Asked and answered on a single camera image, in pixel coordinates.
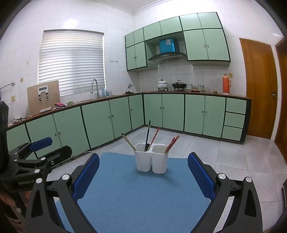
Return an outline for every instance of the pot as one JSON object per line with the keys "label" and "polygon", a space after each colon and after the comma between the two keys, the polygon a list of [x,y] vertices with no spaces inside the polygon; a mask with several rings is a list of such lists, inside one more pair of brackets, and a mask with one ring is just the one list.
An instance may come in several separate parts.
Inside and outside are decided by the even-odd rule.
{"label": "pot", "polygon": [[180,80],[177,80],[177,82],[173,83],[172,86],[174,88],[182,88],[182,89],[184,89],[186,87],[186,84],[182,83]]}
{"label": "pot", "polygon": [[163,81],[163,80],[160,80],[160,81],[158,81],[158,83],[157,83],[157,87],[158,87],[158,89],[167,88],[167,82],[166,82],[166,81]]}

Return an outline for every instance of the white container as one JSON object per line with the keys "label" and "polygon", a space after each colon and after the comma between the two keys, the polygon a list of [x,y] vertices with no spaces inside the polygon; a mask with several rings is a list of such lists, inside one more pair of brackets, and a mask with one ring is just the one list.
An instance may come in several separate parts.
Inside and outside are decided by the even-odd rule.
{"label": "white container", "polygon": [[152,147],[152,171],[163,174],[166,172],[168,153],[165,153],[167,145],[155,144]]}
{"label": "white container", "polygon": [[144,152],[145,145],[145,143],[136,144],[137,151],[134,151],[137,169],[141,172],[148,172],[152,166],[151,149],[149,152]]}

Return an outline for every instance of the thermos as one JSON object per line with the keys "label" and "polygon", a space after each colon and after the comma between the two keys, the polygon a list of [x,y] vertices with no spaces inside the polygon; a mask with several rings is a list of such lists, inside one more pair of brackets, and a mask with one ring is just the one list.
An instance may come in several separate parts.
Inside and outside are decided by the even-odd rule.
{"label": "thermos", "polygon": [[229,77],[227,76],[227,74],[224,74],[223,78],[222,78],[222,82],[223,82],[223,94],[229,94],[229,88],[231,87],[231,80],[229,79]]}

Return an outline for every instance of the cutting board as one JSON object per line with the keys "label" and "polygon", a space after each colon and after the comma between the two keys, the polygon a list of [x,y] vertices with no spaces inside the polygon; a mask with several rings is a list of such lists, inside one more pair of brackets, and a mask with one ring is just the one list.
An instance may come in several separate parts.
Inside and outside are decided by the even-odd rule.
{"label": "cutting board", "polygon": [[[41,93],[42,101],[38,99],[38,88],[48,86],[49,100],[46,100],[45,92]],[[60,103],[59,81],[52,81],[38,84],[27,88],[28,104],[30,115],[40,113],[40,110],[51,107],[53,109],[56,103]]]}

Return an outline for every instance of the window blind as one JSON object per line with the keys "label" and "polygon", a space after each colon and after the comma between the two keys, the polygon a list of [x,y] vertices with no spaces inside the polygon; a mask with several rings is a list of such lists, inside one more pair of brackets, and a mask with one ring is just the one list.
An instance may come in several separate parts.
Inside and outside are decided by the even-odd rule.
{"label": "window blind", "polygon": [[41,84],[59,80],[60,96],[90,91],[93,79],[97,80],[99,90],[104,89],[103,61],[102,33],[44,31],[38,81]]}

